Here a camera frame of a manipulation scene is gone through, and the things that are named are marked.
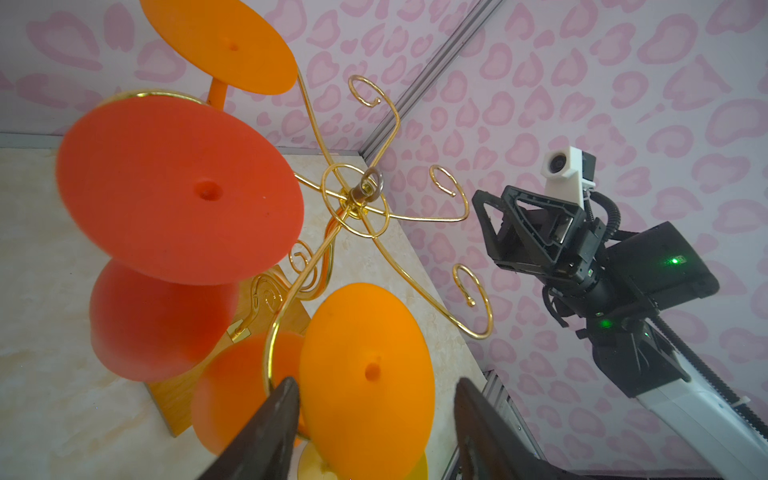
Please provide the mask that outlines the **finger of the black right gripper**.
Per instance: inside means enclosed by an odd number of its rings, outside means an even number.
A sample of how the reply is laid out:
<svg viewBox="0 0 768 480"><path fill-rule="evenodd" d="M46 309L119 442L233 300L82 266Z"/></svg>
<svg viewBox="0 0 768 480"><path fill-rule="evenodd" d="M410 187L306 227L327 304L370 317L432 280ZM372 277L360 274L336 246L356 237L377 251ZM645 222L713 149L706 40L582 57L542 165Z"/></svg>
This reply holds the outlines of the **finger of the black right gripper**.
<svg viewBox="0 0 768 480"><path fill-rule="evenodd" d="M517 187L507 186L502 200L502 262L511 267L555 267L585 221L578 204Z"/></svg>
<svg viewBox="0 0 768 480"><path fill-rule="evenodd" d="M507 221L507 205L501 198L483 190L475 191L472 205L488 256L495 264L509 264L512 261L515 232Z"/></svg>

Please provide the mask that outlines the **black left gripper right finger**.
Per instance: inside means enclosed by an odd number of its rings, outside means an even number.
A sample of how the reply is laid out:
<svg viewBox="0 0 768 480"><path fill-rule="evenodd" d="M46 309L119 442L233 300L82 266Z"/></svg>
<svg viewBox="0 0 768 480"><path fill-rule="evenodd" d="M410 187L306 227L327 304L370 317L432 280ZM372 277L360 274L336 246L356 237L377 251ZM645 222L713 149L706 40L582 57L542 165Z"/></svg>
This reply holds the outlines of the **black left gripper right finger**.
<svg viewBox="0 0 768 480"><path fill-rule="evenodd" d="M538 459L467 378L458 381L454 419L463 479L574 479Z"/></svg>

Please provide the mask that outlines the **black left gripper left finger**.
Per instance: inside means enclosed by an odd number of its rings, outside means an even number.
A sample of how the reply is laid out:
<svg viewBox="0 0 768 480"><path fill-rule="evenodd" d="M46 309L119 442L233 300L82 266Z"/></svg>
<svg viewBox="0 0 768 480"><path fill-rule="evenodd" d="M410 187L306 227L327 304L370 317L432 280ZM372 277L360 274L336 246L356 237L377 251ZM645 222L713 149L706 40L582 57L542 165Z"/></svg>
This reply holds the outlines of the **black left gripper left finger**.
<svg viewBox="0 0 768 480"><path fill-rule="evenodd" d="M299 413L299 387L287 377L198 479L286 480Z"/></svg>

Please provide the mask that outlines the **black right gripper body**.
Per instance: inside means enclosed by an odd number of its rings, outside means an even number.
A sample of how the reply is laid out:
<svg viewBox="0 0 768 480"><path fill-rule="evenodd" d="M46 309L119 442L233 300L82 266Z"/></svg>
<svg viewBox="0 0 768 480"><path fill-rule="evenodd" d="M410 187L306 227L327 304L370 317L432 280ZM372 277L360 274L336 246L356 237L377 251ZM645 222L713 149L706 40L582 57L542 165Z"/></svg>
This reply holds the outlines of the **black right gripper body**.
<svg viewBox="0 0 768 480"><path fill-rule="evenodd" d="M599 220L582 225L557 261L546 267L534 261L512 222L505 220L498 232L488 232L489 256L504 270L541 281L545 305L555 318L596 318L618 307L618 290L599 259L605 249L598 235L604 231Z"/></svg>

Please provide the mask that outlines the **orange front wine glass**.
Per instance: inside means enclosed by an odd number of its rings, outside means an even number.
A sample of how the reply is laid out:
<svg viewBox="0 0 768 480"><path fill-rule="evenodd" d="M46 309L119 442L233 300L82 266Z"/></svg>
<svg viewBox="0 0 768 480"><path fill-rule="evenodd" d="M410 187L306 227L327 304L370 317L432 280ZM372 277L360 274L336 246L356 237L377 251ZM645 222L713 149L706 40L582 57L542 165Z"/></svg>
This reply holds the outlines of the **orange front wine glass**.
<svg viewBox="0 0 768 480"><path fill-rule="evenodd" d="M264 334L218 354L193 394L192 423L216 459L270 396L262 384ZM435 413L426 341L386 289L354 283L328 296L307 331L278 335L275 389L299 387L298 433L341 479L404 479L424 455Z"/></svg>

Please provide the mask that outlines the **orange wine glass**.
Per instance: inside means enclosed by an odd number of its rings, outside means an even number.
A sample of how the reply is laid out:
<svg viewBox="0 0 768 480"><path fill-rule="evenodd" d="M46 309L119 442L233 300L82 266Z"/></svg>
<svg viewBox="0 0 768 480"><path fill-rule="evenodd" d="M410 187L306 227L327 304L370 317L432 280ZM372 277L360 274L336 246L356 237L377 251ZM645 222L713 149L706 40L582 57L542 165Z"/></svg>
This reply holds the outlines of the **orange wine glass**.
<svg viewBox="0 0 768 480"><path fill-rule="evenodd" d="M262 384L264 334L218 354L193 394L192 423L216 459L270 396ZM275 389L299 387L298 433L341 479L404 479L424 455L435 413L426 341L386 289L354 283L328 296L307 331L278 335Z"/></svg>
<svg viewBox="0 0 768 480"><path fill-rule="evenodd" d="M141 0L155 31L212 77L207 103L222 110L234 87L279 95L296 83L298 66L283 37L241 1Z"/></svg>

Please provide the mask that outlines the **red wine glass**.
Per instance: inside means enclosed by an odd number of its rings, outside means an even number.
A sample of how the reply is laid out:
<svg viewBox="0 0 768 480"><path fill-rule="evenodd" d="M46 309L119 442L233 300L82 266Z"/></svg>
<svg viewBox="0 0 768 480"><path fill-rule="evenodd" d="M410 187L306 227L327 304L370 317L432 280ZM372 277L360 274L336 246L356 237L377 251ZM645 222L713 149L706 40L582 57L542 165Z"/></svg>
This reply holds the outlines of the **red wine glass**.
<svg viewBox="0 0 768 480"><path fill-rule="evenodd" d="M85 114L59 148L56 181L109 258L90 299L92 348L141 382L199 364L232 322L240 283L283 259L304 220L294 172L263 136L178 96Z"/></svg>

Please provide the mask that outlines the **orange back wine glass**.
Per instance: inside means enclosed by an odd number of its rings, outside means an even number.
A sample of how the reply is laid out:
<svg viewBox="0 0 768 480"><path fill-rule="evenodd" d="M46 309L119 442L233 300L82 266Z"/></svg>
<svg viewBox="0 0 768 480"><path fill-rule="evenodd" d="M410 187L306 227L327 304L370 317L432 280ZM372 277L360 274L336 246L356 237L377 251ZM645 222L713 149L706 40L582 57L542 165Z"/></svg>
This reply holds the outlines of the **orange back wine glass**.
<svg viewBox="0 0 768 480"><path fill-rule="evenodd" d="M298 66L283 37L241 1L141 0L155 31L212 77L207 103L222 110L234 87L279 95L296 83Z"/></svg>

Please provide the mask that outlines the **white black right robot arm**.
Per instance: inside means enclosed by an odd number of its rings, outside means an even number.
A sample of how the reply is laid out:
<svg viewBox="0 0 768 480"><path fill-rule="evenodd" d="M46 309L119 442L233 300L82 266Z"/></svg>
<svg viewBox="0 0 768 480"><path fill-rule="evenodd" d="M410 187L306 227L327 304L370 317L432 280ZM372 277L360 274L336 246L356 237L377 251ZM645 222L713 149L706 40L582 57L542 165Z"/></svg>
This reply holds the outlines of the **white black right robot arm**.
<svg viewBox="0 0 768 480"><path fill-rule="evenodd" d="M767 475L767 426L663 320L665 309L714 295L719 283L670 223L625 231L591 192L580 203L507 187L473 195L487 253L536 277L550 316L585 322L596 366L674 430L725 479Z"/></svg>

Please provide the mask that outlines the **wooden rack base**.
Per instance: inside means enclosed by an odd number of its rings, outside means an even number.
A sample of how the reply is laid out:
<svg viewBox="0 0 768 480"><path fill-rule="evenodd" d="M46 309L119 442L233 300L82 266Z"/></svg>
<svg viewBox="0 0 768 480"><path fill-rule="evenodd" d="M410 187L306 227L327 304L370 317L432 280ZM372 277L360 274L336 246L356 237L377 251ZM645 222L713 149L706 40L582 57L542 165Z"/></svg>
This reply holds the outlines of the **wooden rack base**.
<svg viewBox="0 0 768 480"><path fill-rule="evenodd" d="M287 282L276 279L253 278L241 282L234 319L213 350L191 370L168 380L146 384L173 437L178 437L192 425L193 391L204 368L234 343L251 333L266 331L289 289Z"/></svg>

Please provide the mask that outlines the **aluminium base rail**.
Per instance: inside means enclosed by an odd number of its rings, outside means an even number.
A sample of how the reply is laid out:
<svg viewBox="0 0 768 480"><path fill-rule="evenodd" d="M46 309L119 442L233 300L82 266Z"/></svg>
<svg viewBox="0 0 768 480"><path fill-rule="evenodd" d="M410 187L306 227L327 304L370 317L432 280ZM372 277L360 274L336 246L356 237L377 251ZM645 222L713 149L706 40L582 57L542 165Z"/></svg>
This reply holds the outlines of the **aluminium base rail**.
<svg viewBox="0 0 768 480"><path fill-rule="evenodd" d="M478 388L478 390L480 390L481 394L491 404L492 408L502 417L504 422L523 442L525 447L531 453L533 453L536 458L543 460L540 452L538 452L537 448L534 446L530 432L524 426L522 417L519 415L519 412L516 409L511 396L507 393L507 390L501 384L501 381L493 376L491 379L486 381L486 384L483 388ZM443 477L445 479L463 479L461 477L461 469L459 465L458 441L457 447L449 460L445 472L443 473Z"/></svg>

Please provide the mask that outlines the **aluminium frame profile right corner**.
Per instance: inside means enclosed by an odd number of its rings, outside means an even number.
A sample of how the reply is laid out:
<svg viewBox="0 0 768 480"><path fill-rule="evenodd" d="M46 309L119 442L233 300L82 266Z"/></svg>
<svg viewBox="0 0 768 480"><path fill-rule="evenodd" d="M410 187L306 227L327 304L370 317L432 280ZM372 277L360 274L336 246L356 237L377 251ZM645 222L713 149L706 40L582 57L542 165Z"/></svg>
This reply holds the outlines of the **aluminium frame profile right corner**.
<svg viewBox="0 0 768 480"><path fill-rule="evenodd" d="M467 16L459 23L454 32L436 50L425 67L418 71L416 78L394 102L401 121L437 82L443 72L459 57L461 51L473 40L503 3L503 0L482 0L468 11ZM375 155L383 150L385 142L394 135L395 120L395 115L389 112L358 149L358 154L368 166L373 164Z"/></svg>

